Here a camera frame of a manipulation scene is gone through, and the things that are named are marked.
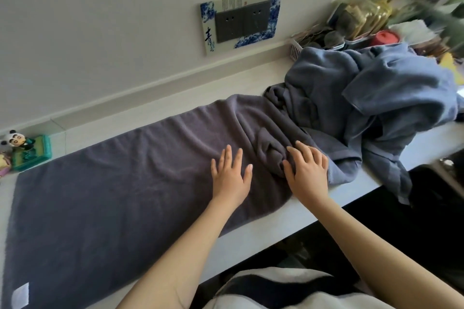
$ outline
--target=dark floor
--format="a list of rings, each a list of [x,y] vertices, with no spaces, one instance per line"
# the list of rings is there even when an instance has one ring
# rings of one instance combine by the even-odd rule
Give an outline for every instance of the dark floor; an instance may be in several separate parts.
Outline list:
[[[357,220],[464,293],[464,257],[460,238],[464,202],[432,171],[419,167],[413,180],[411,206],[398,203],[383,187],[346,205]],[[242,270],[299,263],[348,283],[359,280],[332,237],[315,222],[279,243],[202,283],[191,308],[202,308],[215,292]]]

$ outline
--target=white countertop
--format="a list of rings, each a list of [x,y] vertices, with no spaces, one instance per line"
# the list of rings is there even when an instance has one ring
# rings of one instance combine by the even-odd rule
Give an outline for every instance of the white countertop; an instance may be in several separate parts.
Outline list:
[[[279,59],[53,135],[51,139],[54,158],[235,93],[260,95],[267,86],[282,82],[291,65],[291,60]],[[407,169],[412,169],[463,147],[464,125],[450,123],[418,134],[404,150],[401,161]],[[15,174],[0,180],[0,270],[3,269],[4,244],[15,181]],[[343,206],[379,186],[378,181],[367,170],[362,169],[353,182],[332,188],[330,195]],[[220,237],[209,255],[201,281],[234,266],[314,221],[316,218],[299,201],[290,199],[276,212]],[[89,308],[115,308],[131,286],[126,286]]]

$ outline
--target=white wall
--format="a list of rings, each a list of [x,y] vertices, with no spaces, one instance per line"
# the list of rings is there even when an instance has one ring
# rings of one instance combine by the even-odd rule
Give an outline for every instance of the white wall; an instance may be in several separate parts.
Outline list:
[[[206,58],[207,0],[0,0],[0,128],[286,39],[332,0],[282,0],[274,39]]]

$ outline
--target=black and white striped shirt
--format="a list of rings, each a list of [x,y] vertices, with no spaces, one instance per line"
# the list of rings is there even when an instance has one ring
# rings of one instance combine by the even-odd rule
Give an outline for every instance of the black and white striped shirt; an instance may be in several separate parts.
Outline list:
[[[270,267],[232,277],[204,309],[392,309],[325,272]]]

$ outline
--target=baseboard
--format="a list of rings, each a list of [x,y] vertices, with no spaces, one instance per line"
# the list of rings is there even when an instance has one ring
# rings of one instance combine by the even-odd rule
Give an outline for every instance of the baseboard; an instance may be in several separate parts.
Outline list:
[[[270,44],[264,48],[258,48],[240,56],[179,73],[160,81],[132,88],[110,97],[34,120],[33,122],[17,125],[14,129],[28,136],[59,133],[190,88],[201,86],[208,82],[231,76],[238,72],[249,70],[288,55],[289,44],[287,42]],[[1,130],[0,136],[5,134],[8,129]]]

